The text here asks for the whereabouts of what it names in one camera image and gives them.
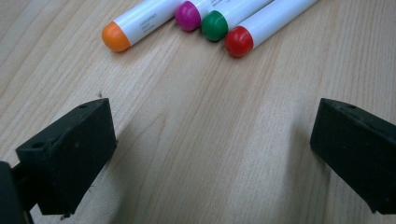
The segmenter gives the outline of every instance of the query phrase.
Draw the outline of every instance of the wooden table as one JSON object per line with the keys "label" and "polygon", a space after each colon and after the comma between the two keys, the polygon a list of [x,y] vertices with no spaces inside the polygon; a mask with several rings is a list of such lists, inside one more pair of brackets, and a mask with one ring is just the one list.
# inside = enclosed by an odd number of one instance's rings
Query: wooden table
{"label": "wooden table", "polygon": [[394,223],[309,146],[320,98],[396,123],[396,1],[319,0],[235,59],[170,20],[123,53],[102,28],[140,0],[0,2],[0,159],[110,99],[119,146],[63,221]]}

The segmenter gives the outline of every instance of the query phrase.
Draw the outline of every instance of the table surface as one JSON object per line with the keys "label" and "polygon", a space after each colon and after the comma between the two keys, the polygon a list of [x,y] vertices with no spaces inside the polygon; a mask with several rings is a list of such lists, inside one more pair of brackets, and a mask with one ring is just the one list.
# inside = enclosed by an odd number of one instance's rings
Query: table surface
{"label": "table surface", "polygon": [[309,146],[320,98],[396,123],[396,1],[319,0],[235,59],[174,20],[123,53],[140,0],[0,2],[0,159],[109,98],[119,145],[77,212],[36,223],[391,223]]}

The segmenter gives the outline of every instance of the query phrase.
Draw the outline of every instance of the whiteboard marker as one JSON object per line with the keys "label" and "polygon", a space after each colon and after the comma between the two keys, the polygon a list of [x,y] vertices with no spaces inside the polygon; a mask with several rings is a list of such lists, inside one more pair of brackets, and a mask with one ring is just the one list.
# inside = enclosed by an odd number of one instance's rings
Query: whiteboard marker
{"label": "whiteboard marker", "polygon": [[234,57],[248,54],[315,2],[317,0],[275,0],[227,34],[227,51]]}
{"label": "whiteboard marker", "polygon": [[182,0],[146,0],[117,17],[102,31],[106,46],[120,52],[128,49],[175,15]]}
{"label": "whiteboard marker", "polygon": [[193,31],[201,26],[202,19],[226,0],[185,1],[176,10],[175,19],[182,30]]}
{"label": "whiteboard marker", "polygon": [[207,39],[219,41],[227,33],[272,0],[229,0],[211,11],[202,21],[201,30]]}

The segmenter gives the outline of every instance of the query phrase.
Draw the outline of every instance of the pink marker cap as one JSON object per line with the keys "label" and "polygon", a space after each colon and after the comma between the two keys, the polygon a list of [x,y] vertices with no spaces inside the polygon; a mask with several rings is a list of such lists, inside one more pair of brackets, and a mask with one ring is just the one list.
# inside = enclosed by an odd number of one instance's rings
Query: pink marker cap
{"label": "pink marker cap", "polygon": [[193,31],[201,25],[201,15],[197,7],[186,1],[177,9],[175,19],[182,30]]}

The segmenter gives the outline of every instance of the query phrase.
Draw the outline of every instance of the marker label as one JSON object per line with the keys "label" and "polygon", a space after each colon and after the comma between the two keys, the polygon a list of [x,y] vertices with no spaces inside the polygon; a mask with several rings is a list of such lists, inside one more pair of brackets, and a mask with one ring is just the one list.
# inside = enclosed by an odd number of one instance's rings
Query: marker label
{"label": "marker label", "polygon": [[210,0],[210,4],[212,4],[212,7],[217,6],[218,4],[220,4],[223,0]]}
{"label": "marker label", "polygon": [[184,1],[146,0],[117,17],[114,22],[124,31],[131,45],[170,20]]}

